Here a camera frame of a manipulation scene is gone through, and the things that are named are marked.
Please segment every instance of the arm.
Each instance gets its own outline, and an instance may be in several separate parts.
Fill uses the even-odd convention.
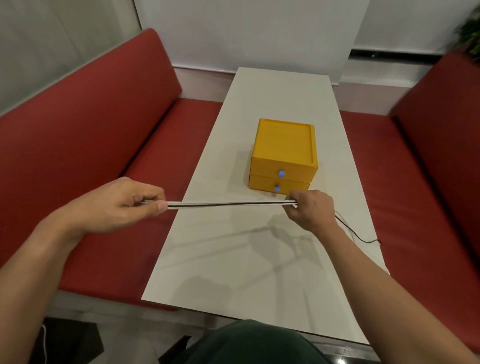
[[[335,220],[320,191],[292,191],[288,217],[323,244],[357,322],[382,363],[471,363],[473,353],[393,278],[370,260]]]
[[[137,206],[143,199],[158,202]],[[42,220],[0,269],[0,362],[28,362],[65,261],[86,233],[118,230],[167,207],[160,187],[124,177]]]

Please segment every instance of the wire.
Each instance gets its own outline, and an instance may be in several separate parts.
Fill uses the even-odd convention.
[[[45,325],[42,325],[42,328],[43,328],[43,355],[45,356],[45,364],[47,364],[47,345],[46,345],[47,328]]]
[[[335,215],[336,219],[338,221],[340,221],[348,230],[350,230],[360,241],[364,242],[364,243],[367,243],[367,244],[371,244],[371,243],[374,243],[374,242],[378,242],[380,245],[382,245],[382,242],[378,239],[375,239],[375,240],[372,240],[371,242],[368,242],[366,240],[363,240],[360,236],[358,236],[358,234],[350,227],[348,226],[341,218],[339,218],[337,215]]]

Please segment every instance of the white table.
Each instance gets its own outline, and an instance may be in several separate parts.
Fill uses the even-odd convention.
[[[330,194],[360,237],[375,239],[327,76],[239,68],[183,200],[284,199],[247,187],[260,118],[315,125],[310,188]],[[386,269],[377,243],[356,243]],[[367,342],[325,250],[279,206],[178,211],[142,299]]]

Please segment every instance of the right hand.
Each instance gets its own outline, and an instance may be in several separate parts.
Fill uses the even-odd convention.
[[[287,200],[297,200],[297,206],[283,206],[290,220],[315,235],[325,235],[338,229],[333,199],[318,190],[292,190]]]

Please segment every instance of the red cushion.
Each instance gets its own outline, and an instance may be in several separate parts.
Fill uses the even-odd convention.
[[[221,106],[179,99],[125,175],[162,186],[168,200],[181,201]],[[70,256],[60,288],[141,304],[175,214],[170,210],[111,234],[86,236]]]
[[[453,52],[392,110],[478,257],[479,100],[480,66]]]
[[[180,94],[153,30],[0,118],[0,265],[35,225],[121,174]]]
[[[480,277],[386,116],[341,112],[390,274],[480,352]]]

